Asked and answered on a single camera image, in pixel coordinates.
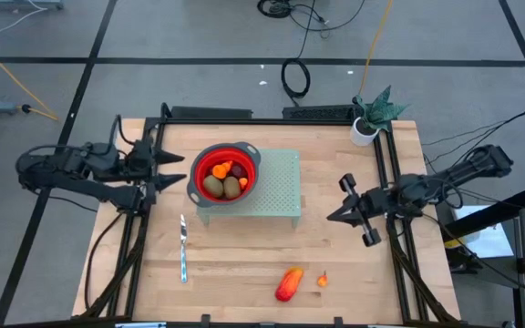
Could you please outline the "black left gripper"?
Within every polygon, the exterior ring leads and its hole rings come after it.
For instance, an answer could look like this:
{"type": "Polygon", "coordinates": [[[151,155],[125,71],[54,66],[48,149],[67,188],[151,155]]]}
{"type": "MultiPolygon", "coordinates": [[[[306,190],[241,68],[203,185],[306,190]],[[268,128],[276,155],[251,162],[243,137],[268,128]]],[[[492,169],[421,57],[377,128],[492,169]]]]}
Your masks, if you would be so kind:
{"type": "MultiPolygon", "coordinates": [[[[145,202],[148,205],[156,203],[156,191],[161,192],[167,187],[183,180],[186,174],[158,174],[154,182],[154,159],[150,140],[135,140],[133,148],[127,155],[127,170],[129,179],[144,187],[145,202]]],[[[172,154],[162,149],[155,150],[155,162],[158,165],[181,162],[184,157],[172,154]]]]}

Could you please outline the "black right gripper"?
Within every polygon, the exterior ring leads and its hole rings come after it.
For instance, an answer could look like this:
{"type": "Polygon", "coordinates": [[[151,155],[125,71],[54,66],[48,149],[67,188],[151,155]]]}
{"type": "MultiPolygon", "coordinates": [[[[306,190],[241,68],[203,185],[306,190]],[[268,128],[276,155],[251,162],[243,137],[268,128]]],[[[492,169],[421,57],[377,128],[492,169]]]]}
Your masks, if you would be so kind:
{"type": "Polygon", "coordinates": [[[355,190],[356,182],[351,173],[346,173],[339,181],[340,188],[347,196],[342,206],[329,214],[329,221],[342,222],[352,227],[361,226],[364,234],[363,242],[366,247],[371,247],[381,241],[380,235],[369,220],[383,215],[387,209],[387,195],[383,189],[374,188],[363,194],[355,190]]]}

